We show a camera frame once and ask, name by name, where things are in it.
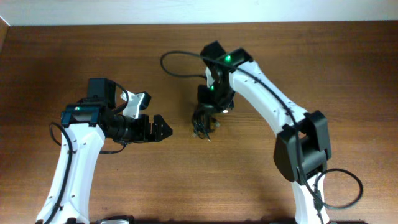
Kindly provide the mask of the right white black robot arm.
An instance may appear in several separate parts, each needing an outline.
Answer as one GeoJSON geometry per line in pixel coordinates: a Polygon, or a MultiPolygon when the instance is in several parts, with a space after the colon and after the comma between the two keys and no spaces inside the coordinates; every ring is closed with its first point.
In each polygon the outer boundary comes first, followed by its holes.
{"type": "Polygon", "coordinates": [[[292,184],[295,223],[328,223],[322,172],[331,157],[328,121],[320,111],[309,113],[286,97],[242,48],[227,53],[219,42],[204,46],[206,84],[198,87],[198,106],[192,116],[194,133],[209,139],[214,114],[234,107],[242,95],[267,121],[276,136],[274,162],[292,184]]]}

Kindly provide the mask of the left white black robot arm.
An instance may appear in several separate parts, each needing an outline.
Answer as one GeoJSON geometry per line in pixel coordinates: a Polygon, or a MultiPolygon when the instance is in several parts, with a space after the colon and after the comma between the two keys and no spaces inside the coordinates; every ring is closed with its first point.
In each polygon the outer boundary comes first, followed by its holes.
{"type": "Polygon", "coordinates": [[[122,105],[116,104],[121,85],[107,78],[91,78],[87,96],[66,106],[60,123],[50,123],[62,134],[60,157],[52,185],[37,223],[89,223],[89,199],[96,161],[106,139],[122,146],[160,142],[172,135],[161,115],[150,119],[140,111],[150,95],[122,90],[122,105]]]}

